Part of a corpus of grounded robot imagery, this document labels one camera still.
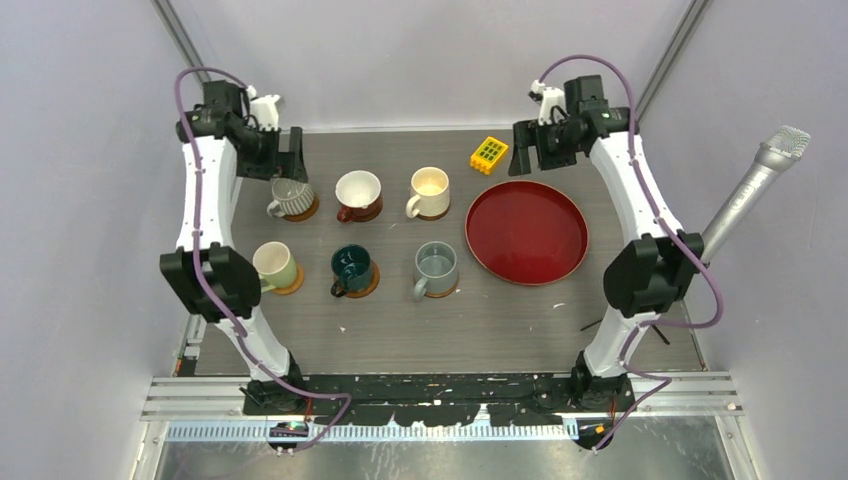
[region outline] yellow block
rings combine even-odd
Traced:
[[[486,140],[471,154],[471,168],[489,175],[506,155],[507,150],[509,145],[497,138],[486,137]]]

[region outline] gray wall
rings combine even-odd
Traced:
[[[591,52],[640,91],[686,9],[681,0],[179,0],[205,62],[287,100],[310,129],[512,124],[530,82]],[[600,71],[588,62],[551,80]],[[612,84],[614,77],[608,76]],[[619,90],[613,99],[622,100]]]
[[[126,478],[187,318],[158,272],[183,62],[148,2],[40,0],[4,4],[0,63],[0,478]]]
[[[777,127],[812,135],[715,258],[727,315],[698,335],[709,363],[733,374],[769,478],[848,466],[846,18],[841,0],[714,2],[643,123],[657,180],[692,230]],[[712,315],[703,282],[689,306],[696,321]]]

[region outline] gray striped mug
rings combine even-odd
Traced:
[[[315,201],[315,192],[312,191],[311,185],[290,178],[272,180],[271,195],[274,200],[268,204],[265,212],[276,218],[301,215],[309,210]]]

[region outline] gray mug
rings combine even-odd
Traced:
[[[425,243],[415,254],[413,279],[412,298],[415,300],[450,295],[459,283],[456,251],[445,242]]]

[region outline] microphone grille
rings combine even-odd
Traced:
[[[770,148],[791,157],[800,157],[808,143],[810,143],[809,133],[786,125],[780,127],[780,130],[765,142]]]

